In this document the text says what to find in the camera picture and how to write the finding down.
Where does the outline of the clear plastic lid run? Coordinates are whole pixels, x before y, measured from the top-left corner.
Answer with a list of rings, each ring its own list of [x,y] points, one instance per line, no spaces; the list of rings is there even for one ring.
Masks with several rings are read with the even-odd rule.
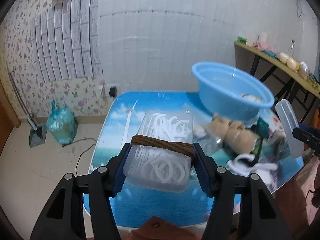
[[[298,158],[304,152],[304,143],[293,136],[293,130],[299,128],[299,123],[291,103],[282,99],[276,104],[275,109],[283,126],[290,154],[293,158]]]

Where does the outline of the white plastic hook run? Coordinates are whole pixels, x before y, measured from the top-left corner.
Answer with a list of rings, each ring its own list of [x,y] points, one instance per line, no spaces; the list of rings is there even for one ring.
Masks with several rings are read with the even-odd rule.
[[[260,176],[270,175],[271,172],[276,171],[278,168],[278,165],[274,163],[253,164],[254,159],[254,154],[240,154],[237,155],[233,160],[229,160],[226,164],[226,168],[234,174],[244,177],[249,176],[251,173],[256,173]]]

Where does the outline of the tan plush bear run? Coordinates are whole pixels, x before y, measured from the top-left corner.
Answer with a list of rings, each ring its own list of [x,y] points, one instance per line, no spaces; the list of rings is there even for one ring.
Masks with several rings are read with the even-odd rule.
[[[232,121],[218,114],[214,114],[211,122],[205,126],[205,130],[210,135],[219,137],[236,154],[251,153],[257,140],[243,122]]]

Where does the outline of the clear plastic water bottle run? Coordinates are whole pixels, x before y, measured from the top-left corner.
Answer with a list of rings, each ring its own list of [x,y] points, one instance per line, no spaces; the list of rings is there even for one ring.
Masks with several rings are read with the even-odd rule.
[[[222,139],[214,135],[207,135],[200,138],[198,143],[207,156],[212,156],[223,147]]]

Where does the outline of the clear box of white hooks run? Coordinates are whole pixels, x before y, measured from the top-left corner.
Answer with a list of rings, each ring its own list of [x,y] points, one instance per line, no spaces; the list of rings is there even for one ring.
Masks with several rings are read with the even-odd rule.
[[[147,111],[123,173],[131,184],[181,193],[190,179],[193,152],[181,150],[193,141],[193,118],[188,113]]]

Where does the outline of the black green shampoo bottle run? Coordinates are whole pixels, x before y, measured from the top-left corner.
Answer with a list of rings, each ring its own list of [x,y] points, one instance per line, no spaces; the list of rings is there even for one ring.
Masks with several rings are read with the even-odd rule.
[[[251,154],[259,155],[261,152],[261,149],[263,146],[263,140],[265,139],[265,137],[257,131],[253,131],[253,134],[255,138],[255,143],[254,143],[253,150],[251,151]]]

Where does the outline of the white yellow plush toy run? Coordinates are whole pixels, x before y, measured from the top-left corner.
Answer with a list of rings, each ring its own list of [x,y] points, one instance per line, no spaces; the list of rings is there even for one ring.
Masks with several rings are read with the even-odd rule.
[[[255,95],[252,95],[252,94],[242,94],[241,98],[246,101],[249,101],[249,102],[258,102],[258,103],[263,102],[263,100],[261,98],[255,96]]]

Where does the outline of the wooden side table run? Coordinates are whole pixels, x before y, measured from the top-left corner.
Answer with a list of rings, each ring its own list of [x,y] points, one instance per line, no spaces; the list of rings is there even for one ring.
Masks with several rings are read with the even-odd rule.
[[[235,41],[236,66],[264,83],[274,94],[275,102],[288,100],[298,118],[309,124],[319,106],[319,92],[278,59],[249,45]]]

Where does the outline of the jar on shelf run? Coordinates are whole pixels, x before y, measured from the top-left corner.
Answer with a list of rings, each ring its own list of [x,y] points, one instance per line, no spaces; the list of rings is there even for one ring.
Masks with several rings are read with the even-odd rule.
[[[308,75],[310,74],[310,69],[308,67],[308,65],[302,61],[299,64],[299,69],[298,69],[298,75],[303,78],[304,80],[306,80],[308,78]]]

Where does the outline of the cream bun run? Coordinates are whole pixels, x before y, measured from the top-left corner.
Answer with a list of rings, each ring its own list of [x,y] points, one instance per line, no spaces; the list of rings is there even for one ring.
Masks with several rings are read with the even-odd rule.
[[[279,53],[277,55],[277,58],[282,64],[287,64],[287,61],[290,58],[290,56],[287,55],[286,53]]]
[[[287,59],[286,65],[294,72],[298,72],[299,70],[299,62],[293,57]]]

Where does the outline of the dustpan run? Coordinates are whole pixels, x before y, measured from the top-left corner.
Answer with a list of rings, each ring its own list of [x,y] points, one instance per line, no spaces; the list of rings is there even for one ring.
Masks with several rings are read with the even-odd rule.
[[[28,124],[31,129],[29,131],[29,147],[33,148],[39,145],[42,145],[46,142],[47,129],[45,124],[41,124],[35,120],[35,115],[31,114],[24,104],[22,97],[20,96],[17,86],[14,81],[12,72],[9,73],[9,79],[12,84],[14,93],[17,97],[18,103],[20,104],[23,113],[27,119]]]

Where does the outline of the glass bottle on shelf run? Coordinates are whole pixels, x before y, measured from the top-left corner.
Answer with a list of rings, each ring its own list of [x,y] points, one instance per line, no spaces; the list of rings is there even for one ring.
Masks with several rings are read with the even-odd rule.
[[[294,56],[294,52],[295,52],[295,40],[291,40],[291,44],[290,44],[290,47],[288,49],[288,55],[290,57],[293,57]]]

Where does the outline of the teal garbage bag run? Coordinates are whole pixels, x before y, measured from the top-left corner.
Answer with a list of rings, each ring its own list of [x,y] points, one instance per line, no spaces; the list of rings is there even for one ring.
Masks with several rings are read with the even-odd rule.
[[[76,119],[69,108],[56,108],[51,102],[52,112],[46,121],[46,129],[62,146],[73,142],[76,132]]]

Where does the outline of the blue plastic basin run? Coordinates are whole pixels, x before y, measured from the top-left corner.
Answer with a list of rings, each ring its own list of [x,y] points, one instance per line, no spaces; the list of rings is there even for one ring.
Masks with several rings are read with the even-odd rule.
[[[274,104],[274,95],[269,88],[238,68],[216,62],[198,62],[191,71],[198,81],[199,98],[212,114],[248,121],[261,109],[269,109]],[[242,94],[255,95],[263,102],[246,101],[241,98]]]

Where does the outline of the pink cloth on shelf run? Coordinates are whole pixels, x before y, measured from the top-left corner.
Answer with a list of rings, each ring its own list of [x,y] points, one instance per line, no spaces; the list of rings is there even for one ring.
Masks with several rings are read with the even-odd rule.
[[[267,51],[270,51],[270,52],[274,53],[273,47],[272,47],[269,43],[267,43],[267,42],[255,41],[255,42],[252,44],[252,47],[254,47],[255,49],[257,49],[257,50],[259,50],[259,51],[267,50]]]

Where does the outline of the white roll on shelf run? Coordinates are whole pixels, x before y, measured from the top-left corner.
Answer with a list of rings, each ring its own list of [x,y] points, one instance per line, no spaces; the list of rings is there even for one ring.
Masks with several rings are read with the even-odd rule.
[[[258,41],[260,43],[267,43],[268,33],[261,31],[258,35]]]

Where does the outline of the green box on shelf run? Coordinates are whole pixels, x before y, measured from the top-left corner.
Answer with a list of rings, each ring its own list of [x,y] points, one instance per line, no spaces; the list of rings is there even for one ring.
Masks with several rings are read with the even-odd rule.
[[[237,41],[240,42],[240,43],[244,43],[244,44],[247,43],[247,39],[244,38],[244,37],[241,37],[241,36],[238,36]]]

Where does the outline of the black wall plug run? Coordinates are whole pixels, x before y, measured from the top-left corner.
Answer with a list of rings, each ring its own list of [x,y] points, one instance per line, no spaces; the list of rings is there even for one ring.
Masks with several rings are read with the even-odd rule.
[[[116,98],[116,97],[117,97],[117,88],[116,88],[116,86],[110,87],[110,89],[109,89],[109,96],[110,96],[111,98]]]

